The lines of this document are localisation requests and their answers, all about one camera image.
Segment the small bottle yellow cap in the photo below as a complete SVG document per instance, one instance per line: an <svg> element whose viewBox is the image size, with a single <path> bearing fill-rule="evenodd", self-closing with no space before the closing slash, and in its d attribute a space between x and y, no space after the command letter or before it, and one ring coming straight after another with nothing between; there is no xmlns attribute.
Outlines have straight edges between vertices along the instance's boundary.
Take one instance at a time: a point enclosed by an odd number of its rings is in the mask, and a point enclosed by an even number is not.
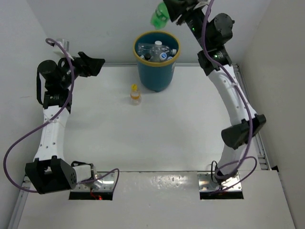
<svg viewBox="0 0 305 229"><path fill-rule="evenodd" d="M137 84L131 85L130 98L134 105L139 105L141 103L141 93Z"/></svg>

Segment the metal base plate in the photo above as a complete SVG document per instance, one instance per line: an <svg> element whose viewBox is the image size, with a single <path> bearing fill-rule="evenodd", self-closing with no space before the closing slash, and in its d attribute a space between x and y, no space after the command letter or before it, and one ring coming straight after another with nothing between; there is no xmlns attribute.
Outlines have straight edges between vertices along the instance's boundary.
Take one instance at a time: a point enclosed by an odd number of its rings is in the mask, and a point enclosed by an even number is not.
<svg viewBox="0 0 305 229"><path fill-rule="evenodd" d="M234 177L231 177L225 181L222 181L219 185L215 178L211 177L210 172L200 172L197 173L199 191L200 192L214 192L221 191L226 189L227 187L232 186L230 189L226 190L226 192L242 192L242 185L240 182L239 173L237 173Z"/></svg>
<svg viewBox="0 0 305 229"><path fill-rule="evenodd" d="M71 192L76 193L89 193L92 189L93 193L106 193L112 192L116 181L116 172L112 172L102 179L96 180L87 184L77 184L75 189Z"/></svg>

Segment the blue bin yellow rim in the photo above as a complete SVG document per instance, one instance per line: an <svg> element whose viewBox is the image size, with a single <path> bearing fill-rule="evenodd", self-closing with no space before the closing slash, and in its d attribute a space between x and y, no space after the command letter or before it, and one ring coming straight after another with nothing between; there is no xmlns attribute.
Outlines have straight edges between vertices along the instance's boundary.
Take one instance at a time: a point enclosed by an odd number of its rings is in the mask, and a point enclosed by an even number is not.
<svg viewBox="0 0 305 229"><path fill-rule="evenodd" d="M172 61L146 61L143 57L137 54L136 48L139 43L154 44L155 41L161 41L163 45L177 50L177 54L173 56ZM137 62L141 83L147 89L154 92L165 90L172 81L175 65L181 53L178 38L166 31L147 31L134 40L132 51Z"/></svg>

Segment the square clear bottle white cap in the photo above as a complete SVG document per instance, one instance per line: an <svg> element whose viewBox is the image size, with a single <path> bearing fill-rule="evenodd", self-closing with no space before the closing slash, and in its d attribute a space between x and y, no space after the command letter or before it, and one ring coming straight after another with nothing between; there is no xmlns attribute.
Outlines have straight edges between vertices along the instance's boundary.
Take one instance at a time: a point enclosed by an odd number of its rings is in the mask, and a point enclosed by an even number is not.
<svg viewBox="0 0 305 229"><path fill-rule="evenodd" d="M162 42L161 41L155 41L152 49L151 49L151 61L152 62L160 62L160 54L162 53Z"/></svg>

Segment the green plastic bottle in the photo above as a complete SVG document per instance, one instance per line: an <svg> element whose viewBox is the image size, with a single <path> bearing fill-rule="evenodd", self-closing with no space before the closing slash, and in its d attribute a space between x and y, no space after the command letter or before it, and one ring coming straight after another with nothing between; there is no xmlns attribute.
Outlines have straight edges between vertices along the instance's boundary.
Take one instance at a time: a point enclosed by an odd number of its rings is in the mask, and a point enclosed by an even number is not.
<svg viewBox="0 0 305 229"><path fill-rule="evenodd" d="M162 1L156 7L155 12L152 14L151 17L151 25L156 29L160 30L164 28L170 19L168 9L165 3Z"/></svg>

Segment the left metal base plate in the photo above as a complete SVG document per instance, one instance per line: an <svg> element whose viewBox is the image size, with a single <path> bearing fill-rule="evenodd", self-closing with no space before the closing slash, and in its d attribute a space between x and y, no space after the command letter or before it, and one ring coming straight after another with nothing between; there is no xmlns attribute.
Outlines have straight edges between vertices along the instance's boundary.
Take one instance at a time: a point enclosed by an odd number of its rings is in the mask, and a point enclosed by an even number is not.
<svg viewBox="0 0 305 229"><path fill-rule="evenodd" d="M112 172L102 179L96 180L87 184L77 184L75 189L71 192L76 193L89 193L92 189L93 193L106 193L112 192L116 181L116 172Z"/></svg>

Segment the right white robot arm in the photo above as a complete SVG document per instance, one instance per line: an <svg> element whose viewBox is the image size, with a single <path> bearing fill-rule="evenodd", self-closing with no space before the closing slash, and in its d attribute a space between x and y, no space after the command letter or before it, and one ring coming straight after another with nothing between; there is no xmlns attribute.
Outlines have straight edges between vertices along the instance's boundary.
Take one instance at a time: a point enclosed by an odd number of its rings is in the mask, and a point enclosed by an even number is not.
<svg viewBox="0 0 305 229"><path fill-rule="evenodd" d="M266 123L248 102L234 74L225 49L233 37L234 20L225 13L209 20L212 0L165 0L169 18L177 25L186 23L201 45L198 62L216 87L229 114L231 126L221 131L224 149L214 177L221 183L236 175L246 159L252 138Z"/></svg>

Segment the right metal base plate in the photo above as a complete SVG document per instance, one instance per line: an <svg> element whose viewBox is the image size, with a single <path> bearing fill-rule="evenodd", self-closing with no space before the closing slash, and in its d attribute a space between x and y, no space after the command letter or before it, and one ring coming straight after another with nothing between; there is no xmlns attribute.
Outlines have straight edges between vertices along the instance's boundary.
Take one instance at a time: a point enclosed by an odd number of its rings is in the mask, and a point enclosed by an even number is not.
<svg viewBox="0 0 305 229"><path fill-rule="evenodd" d="M215 178L211 177L210 172L200 172L197 173L199 191L200 192L214 192L221 191L226 189L227 187L232 186L230 189L226 190L226 192L242 192L242 185L240 182L239 173L237 173L234 177L231 177L225 181L222 181L219 185Z"/></svg>

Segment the small bottle black cap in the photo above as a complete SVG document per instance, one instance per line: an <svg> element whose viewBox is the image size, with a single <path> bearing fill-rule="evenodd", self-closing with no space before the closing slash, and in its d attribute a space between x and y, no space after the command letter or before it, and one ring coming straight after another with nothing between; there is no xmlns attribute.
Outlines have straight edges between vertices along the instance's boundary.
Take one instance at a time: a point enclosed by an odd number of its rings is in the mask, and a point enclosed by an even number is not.
<svg viewBox="0 0 305 229"><path fill-rule="evenodd" d="M143 58L146 60L146 61L150 61L150 59L152 58L151 54L150 53L146 53Z"/></svg>

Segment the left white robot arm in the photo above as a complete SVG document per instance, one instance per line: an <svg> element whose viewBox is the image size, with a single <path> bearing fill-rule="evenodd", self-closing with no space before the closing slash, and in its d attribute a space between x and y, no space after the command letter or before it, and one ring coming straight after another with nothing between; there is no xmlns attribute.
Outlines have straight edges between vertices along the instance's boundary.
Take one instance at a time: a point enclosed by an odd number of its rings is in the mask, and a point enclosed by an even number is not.
<svg viewBox="0 0 305 229"><path fill-rule="evenodd" d="M66 58L58 62L45 60L38 66L38 76L45 79L43 99L43 127L38 151L33 162L27 163L25 173L39 194L71 190L84 180L94 177L94 166L88 163L71 165L65 162L63 145L65 127L71 114L69 97L71 77L97 76L104 59L91 58L83 52L68 64Z"/></svg>

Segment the bottle with blue label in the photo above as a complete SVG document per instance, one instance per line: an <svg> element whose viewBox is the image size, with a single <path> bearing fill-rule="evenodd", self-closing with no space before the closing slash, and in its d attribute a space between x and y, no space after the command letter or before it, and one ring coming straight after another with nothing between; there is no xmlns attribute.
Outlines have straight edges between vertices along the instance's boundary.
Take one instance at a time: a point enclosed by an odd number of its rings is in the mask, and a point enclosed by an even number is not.
<svg viewBox="0 0 305 229"><path fill-rule="evenodd" d="M165 53L165 52L160 53L159 59L160 59L160 62L166 61L167 60L167 53Z"/></svg>

